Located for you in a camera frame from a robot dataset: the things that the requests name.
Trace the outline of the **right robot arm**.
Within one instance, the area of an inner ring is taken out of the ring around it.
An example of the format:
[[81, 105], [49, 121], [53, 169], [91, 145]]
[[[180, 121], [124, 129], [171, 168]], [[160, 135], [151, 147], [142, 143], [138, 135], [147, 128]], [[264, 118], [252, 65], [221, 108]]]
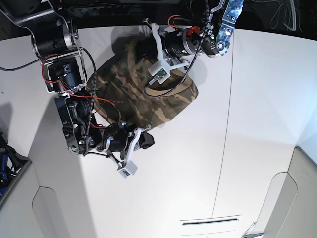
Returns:
[[127, 161], [133, 151], [147, 149], [154, 138], [143, 127], [122, 120], [109, 126], [97, 124], [93, 115], [97, 74], [87, 88], [87, 74], [79, 34], [61, 0], [3, 0], [0, 10], [14, 25], [31, 34], [33, 50], [41, 62], [41, 74], [49, 92], [57, 93], [55, 104], [69, 151], [86, 155], [92, 150], [110, 158], [118, 152]]

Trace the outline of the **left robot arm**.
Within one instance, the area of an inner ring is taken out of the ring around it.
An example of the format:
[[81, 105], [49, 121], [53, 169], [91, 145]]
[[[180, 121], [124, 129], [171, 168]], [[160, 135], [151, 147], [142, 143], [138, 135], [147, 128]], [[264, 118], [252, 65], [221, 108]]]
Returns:
[[138, 58], [154, 59], [158, 63], [151, 70], [155, 75], [160, 70], [170, 72], [184, 68], [188, 71], [196, 58], [204, 54], [216, 57], [227, 53], [235, 24], [242, 12], [242, 0], [218, 0], [216, 6], [206, 9], [201, 19], [192, 19], [180, 14], [172, 15], [167, 25], [172, 30], [143, 19], [150, 34], [136, 45]]

